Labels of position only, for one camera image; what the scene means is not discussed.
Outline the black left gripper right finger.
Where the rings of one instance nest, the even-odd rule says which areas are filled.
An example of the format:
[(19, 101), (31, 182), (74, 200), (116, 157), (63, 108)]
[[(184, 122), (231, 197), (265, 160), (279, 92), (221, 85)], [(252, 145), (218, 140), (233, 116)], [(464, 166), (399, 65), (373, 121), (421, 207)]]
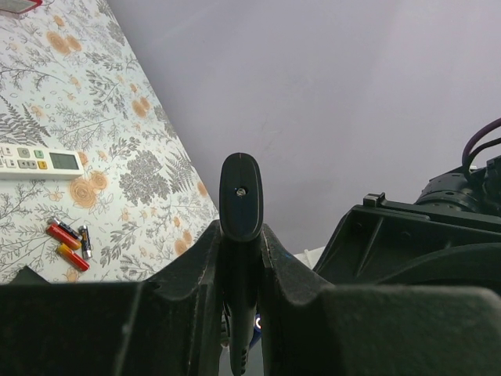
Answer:
[(334, 285), (261, 233), (267, 375), (497, 375), (500, 298), (481, 287)]

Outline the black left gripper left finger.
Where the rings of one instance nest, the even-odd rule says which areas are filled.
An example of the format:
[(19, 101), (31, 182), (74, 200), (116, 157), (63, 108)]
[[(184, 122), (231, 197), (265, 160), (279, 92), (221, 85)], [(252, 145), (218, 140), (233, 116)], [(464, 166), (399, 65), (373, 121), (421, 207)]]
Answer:
[(1, 287), (4, 375), (216, 375), (220, 225), (141, 282)]

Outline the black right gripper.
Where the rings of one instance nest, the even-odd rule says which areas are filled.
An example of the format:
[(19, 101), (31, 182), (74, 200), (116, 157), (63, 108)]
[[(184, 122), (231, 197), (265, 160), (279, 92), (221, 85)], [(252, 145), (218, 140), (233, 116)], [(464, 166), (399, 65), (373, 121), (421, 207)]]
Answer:
[(499, 284), (500, 219), (368, 195), (313, 269), (332, 284)]

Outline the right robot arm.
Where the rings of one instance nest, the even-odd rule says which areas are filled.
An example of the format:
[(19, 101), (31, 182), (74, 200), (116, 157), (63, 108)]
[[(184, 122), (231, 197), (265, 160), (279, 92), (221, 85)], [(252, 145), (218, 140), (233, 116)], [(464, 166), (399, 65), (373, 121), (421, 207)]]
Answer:
[(500, 174), (461, 168), (431, 179), (415, 203), (369, 193), (334, 230), (314, 271), (332, 284), (415, 284), (500, 291)]

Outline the blue purple battery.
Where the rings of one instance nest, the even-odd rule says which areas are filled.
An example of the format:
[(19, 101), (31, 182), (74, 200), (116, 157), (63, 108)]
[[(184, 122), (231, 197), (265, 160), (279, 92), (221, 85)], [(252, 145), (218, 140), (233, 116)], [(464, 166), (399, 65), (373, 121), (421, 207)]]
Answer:
[(57, 225), (61, 230), (63, 230), (65, 233), (67, 233), (69, 236), (73, 237), (74, 239), (76, 239), (76, 240), (80, 239), (80, 234), (77, 231), (73, 230), (65, 222), (62, 222), (57, 218), (52, 218), (52, 224)]

